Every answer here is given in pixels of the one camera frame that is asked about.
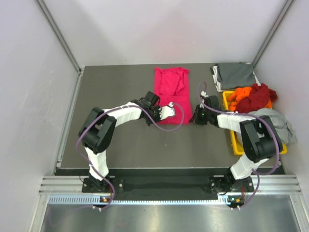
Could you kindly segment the pink t shirt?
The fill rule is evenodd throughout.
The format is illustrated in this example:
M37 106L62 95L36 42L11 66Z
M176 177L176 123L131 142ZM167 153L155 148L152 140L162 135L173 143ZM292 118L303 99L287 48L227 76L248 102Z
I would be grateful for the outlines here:
M156 67L154 75L154 93L160 97L162 106L170 102L177 103L181 108L176 107L174 117L163 120L162 124L189 124L193 116L190 102L190 71L183 67L172 67L162 69Z

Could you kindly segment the light grey t shirt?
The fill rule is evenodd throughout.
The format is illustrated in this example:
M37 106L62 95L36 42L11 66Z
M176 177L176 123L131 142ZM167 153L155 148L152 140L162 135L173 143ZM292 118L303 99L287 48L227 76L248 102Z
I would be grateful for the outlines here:
M271 119L272 124L283 144L297 143L296 132L293 130L292 124L283 114L269 108L262 108L257 111L251 111L249 114L258 117L268 116Z

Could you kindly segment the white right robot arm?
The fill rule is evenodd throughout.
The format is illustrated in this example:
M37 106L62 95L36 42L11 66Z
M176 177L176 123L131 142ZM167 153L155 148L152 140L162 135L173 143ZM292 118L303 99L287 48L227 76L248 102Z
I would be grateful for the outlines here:
M283 144L268 116L252 116L249 114L222 111L217 96L201 92L200 104L196 106L190 123L196 125L211 124L221 129L226 129L241 135L244 154L239 160L227 169L223 183L213 189L223 187L223 191L237 191L247 182L253 171L276 157L283 150Z

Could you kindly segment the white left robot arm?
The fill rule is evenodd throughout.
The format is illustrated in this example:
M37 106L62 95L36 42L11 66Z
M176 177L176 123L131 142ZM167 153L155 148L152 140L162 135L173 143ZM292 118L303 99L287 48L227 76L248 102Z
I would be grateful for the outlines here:
M93 108L79 131L89 163L89 177L84 180L84 192L103 192L109 187L106 151L116 127L144 118L146 124L158 123L175 116L173 104L159 105L160 97L152 92L113 109Z

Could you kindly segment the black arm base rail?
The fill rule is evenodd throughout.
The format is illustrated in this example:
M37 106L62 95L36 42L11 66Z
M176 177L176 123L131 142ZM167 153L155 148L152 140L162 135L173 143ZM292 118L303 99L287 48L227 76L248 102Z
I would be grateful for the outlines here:
M213 184L222 184L226 171L227 168L110 169L106 178L113 186L103 192L87 193L115 192L117 200L213 200L216 195L243 196L254 191L251 178L233 191L223 191L223 187L214 190Z

